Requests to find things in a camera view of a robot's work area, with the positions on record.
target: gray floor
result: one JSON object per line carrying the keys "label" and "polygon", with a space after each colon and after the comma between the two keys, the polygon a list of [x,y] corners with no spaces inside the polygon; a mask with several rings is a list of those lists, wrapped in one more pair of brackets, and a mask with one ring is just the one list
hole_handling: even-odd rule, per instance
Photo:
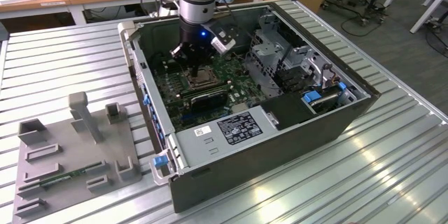
{"label": "gray floor", "polygon": [[[448,114],[448,58],[444,58],[427,44],[427,28],[416,34],[409,29],[425,11],[424,0],[395,0],[388,8],[385,23],[365,37],[347,34],[340,24],[353,13],[329,7],[319,11],[319,16],[347,38],[371,55],[371,57],[411,86],[411,88]],[[435,16],[440,16],[447,8],[440,6]],[[364,34],[377,24],[363,28],[355,23],[344,27],[351,33]],[[448,42],[448,27],[441,37]],[[443,50],[441,44],[432,35],[428,37],[432,45]]]}

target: power supply label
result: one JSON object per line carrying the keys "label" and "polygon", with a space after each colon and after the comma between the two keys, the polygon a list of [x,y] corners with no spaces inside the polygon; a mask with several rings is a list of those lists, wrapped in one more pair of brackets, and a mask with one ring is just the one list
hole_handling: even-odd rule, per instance
{"label": "power supply label", "polygon": [[227,142],[231,145],[263,134],[257,122],[253,120],[249,112],[244,112],[240,115],[219,121],[217,126],[221,129]]}

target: metal work table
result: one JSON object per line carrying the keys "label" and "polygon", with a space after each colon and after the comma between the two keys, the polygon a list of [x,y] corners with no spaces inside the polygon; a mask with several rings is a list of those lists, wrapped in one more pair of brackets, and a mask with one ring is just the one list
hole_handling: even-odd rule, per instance
{"label": "metal work table", "polygon": [[[180,214],[149,174],[153,153],[125,66],[117,22],[13,34],[1,47],[0,223],[11,222],[19,121],[69,118],[67,94],[89,110],[111,101],[131,112],[143,180],[35,223],[445,223],[445,115],[297,2],[277,4],[383,96],[343,135]],[[272,155],[281,155],[273,150]]]}

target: barcode sticker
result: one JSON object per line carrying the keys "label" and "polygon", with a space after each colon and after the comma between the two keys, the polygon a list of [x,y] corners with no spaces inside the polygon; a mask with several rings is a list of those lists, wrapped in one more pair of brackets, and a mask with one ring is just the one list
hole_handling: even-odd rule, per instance
{"label": "barcode sticker", "polygon": [[40,5],[41,5],[41,6],[49,6],[49,5],[65,5],[65,1],[41,3]]}
{"label": "barcode sticker", "polygon": [[201,136],[201,135],[204,135],[204,134],[207,134],[209,132],[212,132],[212,129],[211,129],[209,126],[201,127],[201,128],[199,128],[199,129],[195,130],[196,136]]}

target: circuit board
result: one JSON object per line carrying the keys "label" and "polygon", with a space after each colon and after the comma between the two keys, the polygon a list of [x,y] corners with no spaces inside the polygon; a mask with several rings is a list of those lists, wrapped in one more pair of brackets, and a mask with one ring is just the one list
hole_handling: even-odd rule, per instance
{"label": "circuit board", "polygon": [[[175,68],[172,65],[159,68],[155,81],[176,131],[251,108],[267,99],[248,74],[241,59],[243,56],[236,54],[215,56],[212,64],[200,68],[200,71],[207,71],[209,79],[199,84],[192,84],[188,70],[179,64]],[[192,101],[216,93],[228,96],[225,104],[192,112]]]}

